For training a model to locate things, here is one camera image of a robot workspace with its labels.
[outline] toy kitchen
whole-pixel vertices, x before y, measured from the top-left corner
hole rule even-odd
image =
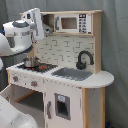
[[[38,57],[38,65],[7,68],[9,85],[1,95],[39,128],[105,128],[105,87],[114,76],[101,70],[102,11],[41,16],[45,38],[27,54]]]

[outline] black faucet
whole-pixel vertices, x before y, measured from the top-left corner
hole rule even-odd
[[[92,56],[88,51],[81,51],[81,52],[79,53],[79,55],[78,55],[78,62],[77,62],[77,64],[76,64],[77,69],[80,69],[80,70],[86,68],[86,62],[85,62],[85,63],[82,63],[82,62],[81,62],[81,56],[82,56],[83,54],[87,54],[87,55],[90,57],[90,64],[91,64],[91,65],[94,64],[93,56]]]

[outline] microwave control panel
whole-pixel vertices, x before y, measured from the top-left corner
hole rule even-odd
[[[88,28],[91,28],[91,22],[89,23],[88,21],[89,18],[87,14],[79,14],[79,32],[80,33],[91,33],[91,29],[90,31],[88,31]]]

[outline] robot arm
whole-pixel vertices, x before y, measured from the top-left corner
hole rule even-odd
[[[32,49],[32,38],[44,38],[43,26],[39,9],[32,9],[23,13],[23,19],[3,25],[0,34],[0,57],[27,53]],[[6,37],[14,37],[15,47],[11,48]],[[3,67],[0,58],[0,70]],[[35,120],[21,113],[0,95],[0,128],[38,128]]]
[[[3,62],[2,62],[2,60],[0,58],[0,71],[2,70],[2,68],[3,68]]]
[[[35,41],[44,38],[40,9],[35,8],[24,12],[22,20],[3,24],[2,32],[5,36],[0,34],[0,57],[28,53],[32,50],[31,34]],[[10,47],[6,37],[14,37],[14,48]]]

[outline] floor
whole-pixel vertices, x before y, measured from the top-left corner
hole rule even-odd
[[[28,106],[19,104],[19,103],[16,103],[15,107],[19,111],[21,111],[25,114],[31,115],[36,120],[36,122],[38,123],[39,128],[45,128],[45,120],[44,120],[44,113],[43,112],[36,110],[36,109],[33,109],[33,108],[30,108]]]

